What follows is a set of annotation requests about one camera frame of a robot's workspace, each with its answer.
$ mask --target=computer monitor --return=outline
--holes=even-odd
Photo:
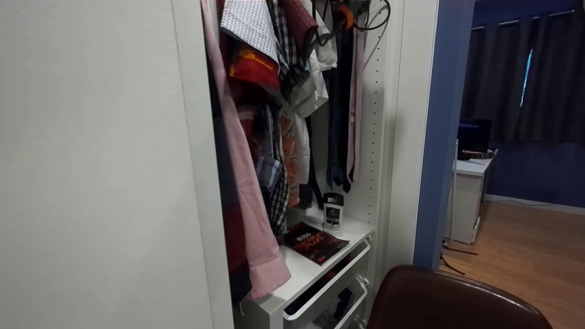
[[[490,146],[492,121],[464,119],[459,123],[459,157],[463,154],[486,154]]]

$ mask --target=drawer handle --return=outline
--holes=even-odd
[[[367,287],[358,282],[360,289],[362,289],[362,294],[360,298],[351,305],[351,309],[346,313],[346,316],[340,320],[340,324],[335,325],[335,329],[342,329],[349,318],[355,314],[355,311],[364,303],[364,300],[367,298]]]
[[[296,322],[307,309],[311,309],[311,305],[318,298],[322,298],[340,278],[346,276],[346,272],[349,272],[349,269],[353,269],[371,250],[371,245],[367,241],[364,241],[364,245],[366,249],[357,258],[353,258],[331,282],[327,282],[327,285],[324,285],[311,300],[307,300],[304,307],[300,307],[294,314],[283,313],[283,318],[287,322]]]

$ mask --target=wardrobe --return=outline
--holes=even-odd
[[[2,2],[0,327],[302,327],[346,287],[336,327],[364,327],[378,282],[413,258],[439,0],[389,4],[331,230],[349,247],[322,267],[283,250],[289,283],[234,309],[199,2]]]

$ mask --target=plaid shirt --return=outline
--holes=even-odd
[[[278,38],[278,75],[282,84],[282,93],[285,97],[291,95],[293,88],[300,82],[304,82],[309,77],[309,70],[305,60],[298,53],[298,46],[294,38],[291,37],[287,17],[283,7],[280,6],[280,0],[267,0],[269,11],[272,17],[272,26]]]
[[[278,112],[265,106],[260,112],[261,155],[256,161],[256,174],[267,207],[272,232],[278,236],[289,205],[289,179],[283,166]]]

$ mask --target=shelf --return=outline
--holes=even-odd
[[[282,247],[282,254],[291,271],[291,280],[276,289],[271,296],[256,302],[260,309],[267,314],[282,313],[294,298],[305,293],[313,283],[316,283],[325,272],[329,272],[340,260],[351,254],[357,247],[364,243],[367,236],[373,234],[373,227],[362,221],[344,218],[344,225],[340,229],[322,229],[318,223],[320,214],[311,214],[305,218],[307,225],[313,225],[320,230],[329,232],[338,240],[349,241],[346,249],[338,250],[331,260],[324,265],[316,265],[305,256],[291,250],[289,247]]]

